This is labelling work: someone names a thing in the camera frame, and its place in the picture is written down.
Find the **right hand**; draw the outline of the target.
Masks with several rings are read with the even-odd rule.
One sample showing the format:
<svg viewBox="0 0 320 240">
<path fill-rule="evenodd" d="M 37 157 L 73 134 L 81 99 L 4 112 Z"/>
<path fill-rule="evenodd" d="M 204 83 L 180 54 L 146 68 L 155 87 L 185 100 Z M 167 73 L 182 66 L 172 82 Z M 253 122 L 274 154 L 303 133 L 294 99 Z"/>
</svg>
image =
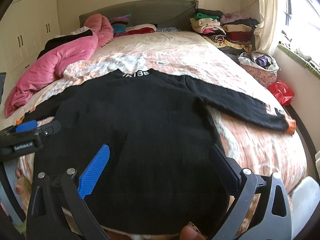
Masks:
<svg viewBox="0 0 320 240">
<path fill-rule="evenodd" d="M 183 227 L 179 240 L 206 240 L 206 238 L 192 222 L 188 222 Z"/>
</svg>

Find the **left hand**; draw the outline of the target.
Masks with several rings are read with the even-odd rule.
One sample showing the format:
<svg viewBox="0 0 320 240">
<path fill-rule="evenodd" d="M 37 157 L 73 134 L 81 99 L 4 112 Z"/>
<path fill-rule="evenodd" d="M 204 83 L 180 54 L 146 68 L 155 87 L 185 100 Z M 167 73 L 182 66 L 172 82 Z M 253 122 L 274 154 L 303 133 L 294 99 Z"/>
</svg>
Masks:
<svg viewBox="0 0 320 240">
<path fill-rule="evenodd" d="M 31 172 L 29 169 L 27 169 L 27 171 L 24 172 L 20 167 L 17 167 L 15 170 L 15 175 L 17 178 L 17 184 L 15 185 L 16 193 L 19 195 L 31 195 L 33 172 Z"/>
</svg>

